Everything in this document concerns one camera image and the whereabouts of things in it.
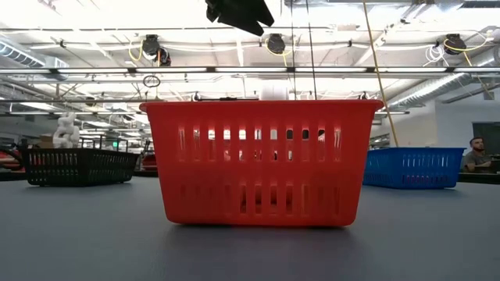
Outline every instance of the red plastic basket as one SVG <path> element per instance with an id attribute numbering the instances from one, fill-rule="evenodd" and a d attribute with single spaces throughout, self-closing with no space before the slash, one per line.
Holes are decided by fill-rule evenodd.
<path id="1" fill-rule="evenodd" d="M 347 226 L 380 101 L 151 102 L 166 217 Z M 324 132 L 324 141 L 318 140 Z"/>

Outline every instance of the white statue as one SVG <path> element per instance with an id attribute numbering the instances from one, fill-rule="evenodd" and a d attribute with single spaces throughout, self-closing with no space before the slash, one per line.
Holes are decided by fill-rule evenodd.
<path id="1" fill-rule="evenodd" d="M 80 130 L 74 126 L 77 115 L 73 112 L 63 113 L 57 120 L 57 131 L 54 133 L 52 143 L 54 148 L 72 148 L 80 140 Z"/>

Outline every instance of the ceiling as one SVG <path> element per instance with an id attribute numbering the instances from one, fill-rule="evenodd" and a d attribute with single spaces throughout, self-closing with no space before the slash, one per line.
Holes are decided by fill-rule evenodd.
<path id="1" fill-rule="evenodd" d="M 262 37 L 205 18 L 204 0 L 0 0 L 0 39 L 16 42 L 36 55 L 56 57 L 70 67 L 149 67 L 144 56 L 138 61 L 138 46 L 146 34 L 158 34 L 168 48 L 172 66 L 373 66 L 370 36 L 360 1 L 311 0 L 307 8 L 296 2 L 291 16 L 290 1 L 266 0 L 275 24 Z M 459 9 L 464 1 L 368 1 L 368 16 L 380 66 L 441 66 L 443 59 L 430 62 L 432 45 L 446 34 L 457 33 L 471 57 L 500 41 L 498 9 Z M 270 34 L 283 35 L 286 57 L 266 49 Z M 462 55 L 444 55 L 450 65 L 464 63 Z M 0 57 L 0 67 L 23 67 Z M 64 98 L 137 98 L 147 91 L 141 75 L 71 75 L 65 81 L 42 76 L 11 76 L 20 83 L 55 95 L 56 83 Z M 190 100 L 198 92 L 211 97 L 251 96 L 272 76 L 218 75 L 216 73 L 163 74 L 163 83 L 151 89 L 150 97 L 170 101 Z M 384 78 L 389 99 L 422 81 Z M 109 82 L 79 84 L 79 80 Z M 377 96 L 376 78 L 300 76 L 290 80 L 298 98 L 308 98 L 314 87 L 321 99 L 357 98 L 363 92 Z M 78 105 L 85 111 L 101 111 Z M 128 105 L 138 110 L 137 103 Z"/>

